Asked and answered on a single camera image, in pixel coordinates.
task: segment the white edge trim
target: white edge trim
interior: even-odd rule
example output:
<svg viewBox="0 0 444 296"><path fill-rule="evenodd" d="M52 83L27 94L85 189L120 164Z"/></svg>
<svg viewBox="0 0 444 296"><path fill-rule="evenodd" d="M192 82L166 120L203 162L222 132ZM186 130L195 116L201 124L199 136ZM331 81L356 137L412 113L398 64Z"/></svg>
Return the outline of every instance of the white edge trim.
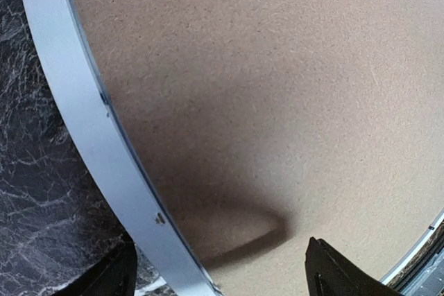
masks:
<svg viewBox="0 0 444 296"><path fill-rule="evenodd" d="M23 2L60 114L121 224L178 296L220 295L160 204L129 144L71 0ZM165 223L156 222L158 214Z"/></svg>
<svg viewBox="0 0 444 296"><path fill-rule="evenodd" d="M435 233L436 228L444 221L444 209L439 213L438 217L429 226L427 231L419 238L415 245L407 252L407 254L393 267L387 274L385 274L381 282L388 284L398 273L412 260L415 255L421 250L424 244Z"/></svg>

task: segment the black marble surface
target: black marble surface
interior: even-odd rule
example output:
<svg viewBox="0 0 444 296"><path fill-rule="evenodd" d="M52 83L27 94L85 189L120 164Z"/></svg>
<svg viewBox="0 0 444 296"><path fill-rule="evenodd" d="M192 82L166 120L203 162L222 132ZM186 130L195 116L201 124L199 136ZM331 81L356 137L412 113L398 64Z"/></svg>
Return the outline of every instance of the black marble surface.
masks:
<svg viewBox="0 0 444 296"><path fill-rule="evenodd" d="M122 232L60 117L22 0L0 0L0 295L51 295ZM157 277L140 257L138 288Z"/></svg>

